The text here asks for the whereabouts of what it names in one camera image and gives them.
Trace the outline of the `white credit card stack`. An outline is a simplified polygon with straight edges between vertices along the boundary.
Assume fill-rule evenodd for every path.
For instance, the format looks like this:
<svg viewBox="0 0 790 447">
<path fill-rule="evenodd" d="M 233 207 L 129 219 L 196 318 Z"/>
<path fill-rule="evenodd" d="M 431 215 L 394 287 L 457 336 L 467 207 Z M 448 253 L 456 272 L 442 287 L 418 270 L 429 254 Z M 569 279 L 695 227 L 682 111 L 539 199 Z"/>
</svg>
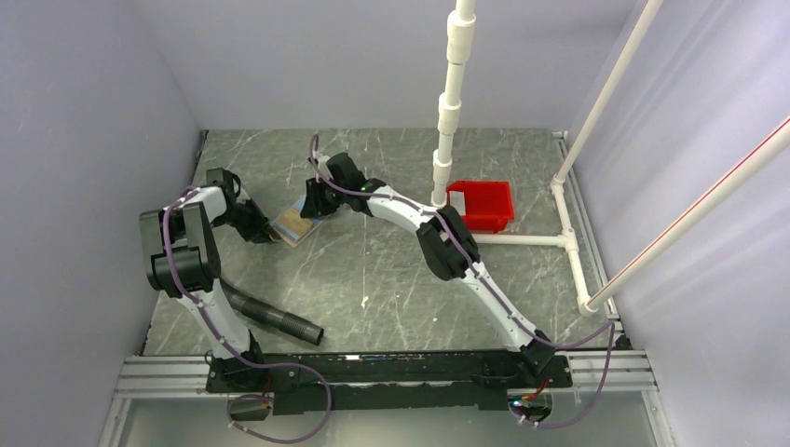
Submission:
<svg viewBox="0 0 790 447">
<path fill-rule="evenodd" d="M 466 214 L 466 198 L 462 191 L 449 191 L 448 203 L 453 206 L 459 214 Z"/>
</svg>

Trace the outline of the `gold VIP credit card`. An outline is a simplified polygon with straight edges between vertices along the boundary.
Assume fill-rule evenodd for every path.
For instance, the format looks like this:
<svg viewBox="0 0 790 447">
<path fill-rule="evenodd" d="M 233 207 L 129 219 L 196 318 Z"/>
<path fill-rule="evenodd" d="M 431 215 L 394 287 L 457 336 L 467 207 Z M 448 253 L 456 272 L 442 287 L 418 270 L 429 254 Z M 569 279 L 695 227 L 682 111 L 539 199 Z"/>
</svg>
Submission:
<svg viewBox="0 0 790 447">
<path fill-rule="evenodd" d="M 309 232 L 312 221 L 302 218 L 300 212 L 294 208 L 285 210 L 277 220 L 280 229 L 284 230 L 289 237 L 298 239 Z"/>
</svg>

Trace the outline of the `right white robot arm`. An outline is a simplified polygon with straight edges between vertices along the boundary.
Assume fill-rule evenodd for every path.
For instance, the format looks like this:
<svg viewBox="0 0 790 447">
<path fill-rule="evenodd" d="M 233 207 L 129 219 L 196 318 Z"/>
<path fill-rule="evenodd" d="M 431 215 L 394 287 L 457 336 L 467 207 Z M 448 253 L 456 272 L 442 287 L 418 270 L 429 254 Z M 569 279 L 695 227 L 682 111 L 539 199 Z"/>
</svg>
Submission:
<svg viewBox="0 0 790 447">
<path fill-rule="evenodd" d="M 412 233 L 429 271 L 442 281 L 465 288 L 504 347 L 519 356 L 512 364 L 517 381 L 536 386 L 548 376 L 556 348 L 493 280 L 476 240 L 455 208 L 421 204 L 379 179 L 366 178 L 347 153 L 330 157 L 324 168 L 313 154 L 307 161 L 315 176 L 306 181 L 303 218 L 327 217 L 348 206 Z"/>
</svg>

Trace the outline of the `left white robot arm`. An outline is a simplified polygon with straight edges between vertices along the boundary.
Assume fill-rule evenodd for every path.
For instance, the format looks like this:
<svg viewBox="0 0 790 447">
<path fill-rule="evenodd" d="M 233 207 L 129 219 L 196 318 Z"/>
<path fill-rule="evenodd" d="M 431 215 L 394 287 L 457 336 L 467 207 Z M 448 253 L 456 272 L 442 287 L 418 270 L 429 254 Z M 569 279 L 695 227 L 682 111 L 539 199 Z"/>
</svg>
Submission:
<svg viewBox="0 0 790 447">
<path fill-rule="evenodd" d="M 210 169 L 206 182 L 161 210 L 139 217 L 144 270 L 152 288 L 183 305 L 207 334 L 213 357 L 246 391 L 260 388 L 268 367 L 252 332 L 220 284 L 222 264 L 213 229 L 228 225 L 252 244 L 279 240 L 269 219 L 246 195 L 239 176 Z"/>
</svg>

